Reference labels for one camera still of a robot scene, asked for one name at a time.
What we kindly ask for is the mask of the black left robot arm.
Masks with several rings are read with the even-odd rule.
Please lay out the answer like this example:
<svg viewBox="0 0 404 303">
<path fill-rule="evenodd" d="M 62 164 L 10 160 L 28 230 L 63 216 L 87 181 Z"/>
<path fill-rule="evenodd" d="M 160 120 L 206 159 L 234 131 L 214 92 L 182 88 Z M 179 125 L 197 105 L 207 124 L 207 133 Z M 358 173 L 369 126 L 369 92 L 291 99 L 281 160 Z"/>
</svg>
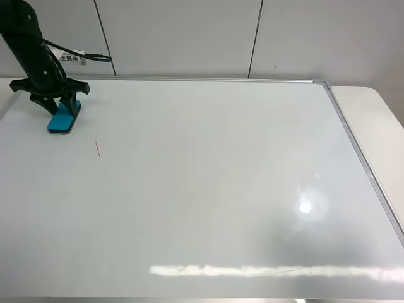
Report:
<svg viewBox="0 0 404 303">
<path fill-rule="evenodd" d="M 54 100 L 59 98 L 77 116 L 81 106 L 76 94 L 89 93 L 89 84 L 66 76 L 43 39 L 35 10 L 26 1 L 1 1 L 1 36 L 27 75 L 10 83 L 12 91 L 30 93 L 30 100 L 52 115 L 58 109 Z"/>
</svg>

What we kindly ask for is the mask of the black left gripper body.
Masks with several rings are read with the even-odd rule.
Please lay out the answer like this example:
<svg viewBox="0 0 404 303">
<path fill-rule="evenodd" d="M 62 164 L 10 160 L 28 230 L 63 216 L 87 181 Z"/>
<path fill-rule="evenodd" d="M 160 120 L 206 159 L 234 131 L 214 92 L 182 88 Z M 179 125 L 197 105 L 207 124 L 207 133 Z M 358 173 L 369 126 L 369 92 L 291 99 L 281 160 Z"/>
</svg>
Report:
<svg viewBox="0 0 404 303">
<path fill-rule="evenodd" d="M 12 91 L 24 91 L 39 95 L 42 97 L 60 97 L 67 93 L 84 93 L 86 95 L 90 92 L 90 86 L 87 82 L 66 78 L 64 80 L 35 80 L 24 78 L 20 80 L 13 80 L 9 87 Z"/>
</svg>

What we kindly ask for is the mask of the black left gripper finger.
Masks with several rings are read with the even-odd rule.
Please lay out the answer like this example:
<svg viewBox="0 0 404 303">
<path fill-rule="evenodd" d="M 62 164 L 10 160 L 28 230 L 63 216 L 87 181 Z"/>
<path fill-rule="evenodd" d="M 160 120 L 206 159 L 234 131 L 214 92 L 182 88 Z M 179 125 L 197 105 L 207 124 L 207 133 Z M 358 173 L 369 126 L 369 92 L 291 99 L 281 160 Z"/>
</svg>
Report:
<svg viewBox="0 0 404 303">
<path fill-rule="evenodd" d="M 71 115 L 78 114 L 78 106 L 76 100 L 76 92 L 66 93 L 60 98 L 62 103 L 69 111 Z"/>
<path fill-rule="evenodd" d="M 53 116 L 57 113 L 58 106 L 56 105 L 56 102 L 54 101 L 53 98 L 42 97 L 32 93 L 30 95 L 30 100 L 35 104 L 44 108 L 47 112 L 49 112 Z"/>
</svg>

